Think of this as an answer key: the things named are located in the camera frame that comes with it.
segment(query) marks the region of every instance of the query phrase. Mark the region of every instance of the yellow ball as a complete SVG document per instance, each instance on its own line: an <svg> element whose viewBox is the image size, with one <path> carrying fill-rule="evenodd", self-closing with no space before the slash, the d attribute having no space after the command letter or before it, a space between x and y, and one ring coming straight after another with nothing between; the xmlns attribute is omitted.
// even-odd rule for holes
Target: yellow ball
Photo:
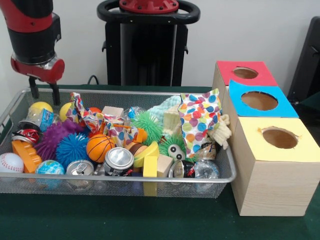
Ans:
<svg viewBox="0 0 320 240"><path fill-rule="evenodd" d="M46 102L44 102L44 101L37 101L37 102L35 102L34 104L32 104L31 106L30 106L30 108L35 108L35 109L39 109L39 110L42 110L42 109L46 109L46 110L48 110L48 111L50 111L50 112L54 112L54 110L52 109L52 107L50 106L50 104L49 103L46 103Z"/></svg>
<svg viewBox="0 0 320 240"><path fill-rule="evenodd" d="M59 116L60 116L60 119L62 122L64 122L65 120L67 120L67 112L69 110L69 108L72 106L73 102L68 102L66 103L65 105L63 105L60 109L60 112L59 112ZM78 118L75 119L75 122L78 124L79 123L79 120Z"/></svg>

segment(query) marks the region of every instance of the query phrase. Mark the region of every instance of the round hole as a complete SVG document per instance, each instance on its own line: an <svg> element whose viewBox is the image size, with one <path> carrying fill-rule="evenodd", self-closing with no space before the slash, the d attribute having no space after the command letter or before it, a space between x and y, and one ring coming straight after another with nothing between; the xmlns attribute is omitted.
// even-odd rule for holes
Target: round hole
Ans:
<svg viewBox="0 0 320 240"><path fill-rule="evenodd" d="M246 92L241 96L241 100L249 107L261 111L272 110L278 106L278 101L275 97L260 91Z"/></svg>
<svg viewBox="0 0 320 240"><path fill-rule="evenodd" d="M279 149L292 149L298 144L297 137L290 131L270 127L262 132L264 140Z"/></svg>
<svg viewBox="0 0 320 240"><path fill-rule="evenodd" d="M258 72L255 70L248 68L248 67L242 67L239 66L233 70L233 73L242 79L254 79L258 76Z"/></svg>

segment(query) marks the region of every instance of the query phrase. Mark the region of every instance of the baseball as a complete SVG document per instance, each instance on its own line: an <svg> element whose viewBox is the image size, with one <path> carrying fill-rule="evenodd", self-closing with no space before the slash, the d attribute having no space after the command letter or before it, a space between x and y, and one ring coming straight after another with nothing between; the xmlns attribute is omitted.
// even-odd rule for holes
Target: baseball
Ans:
<svg viewBox="0 0 320 240"><path fill-rule="evenodd" d="M24 161L14 153L0 155L0 173L23 173Z"/></svg>

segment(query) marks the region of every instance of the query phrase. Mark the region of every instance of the wire mesh basket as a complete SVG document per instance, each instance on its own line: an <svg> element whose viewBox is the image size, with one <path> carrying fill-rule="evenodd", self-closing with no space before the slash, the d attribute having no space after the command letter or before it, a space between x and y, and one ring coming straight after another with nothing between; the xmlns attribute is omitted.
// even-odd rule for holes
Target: wire mesh basket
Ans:
<svg viewBox="0 0 320 240"><path fill-rule="evenodd" d="M61 105L54 106L51 90L40 89L40 97L36 101L49 103L58 113L61 106L70 101L72 92L81 94L85 107L100 109L104 106L149 109L178 94L61 89ZM12 132L17 129L18 122L27 116L34 102L30 90L25 89L14 97L0 117L0 154L12 152ZM217 198L226 184L235 179L236 169L229 148L218 151L215 163L220 171L220 178L217 179L0 173L0 193Z"/></svg>

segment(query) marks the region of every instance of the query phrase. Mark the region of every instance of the metal basket rim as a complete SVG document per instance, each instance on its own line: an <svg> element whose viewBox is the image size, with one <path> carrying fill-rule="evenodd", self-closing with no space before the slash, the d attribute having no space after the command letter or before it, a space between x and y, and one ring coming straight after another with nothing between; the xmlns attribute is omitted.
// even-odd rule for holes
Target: metal basket rim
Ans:
<svg viewBox="0 0 320 240"><path fill-rule="evenodd" d="M19 91L3 114L0 116L0 124L6 119L13 107L18 103L19 99L26 93L30 92L30 88L24 88ZM49 88L40 88L39 92L51 92ZM155 95L155 96L172 96L179 95L177 92L150 92L150 91L116 91L116 90L85 90L85 89L60 89L60 92L70 93L97 93L107 94L131 94L131 95ZM154 183L203 183L203 184L224 184L232 182L236 176L236 166L230 147L226 150L227 160L230 166L231 176L228 178L203 179L203 178L169 178L169 177L137 177L137 176L96 176L96 175L57 175L57 174L33 174L33 173L5 173L0 172L0 178L19 178L19 179L58 179L58 180L91 180L91 181L119 181L119 182L154 182Z"/></svg>

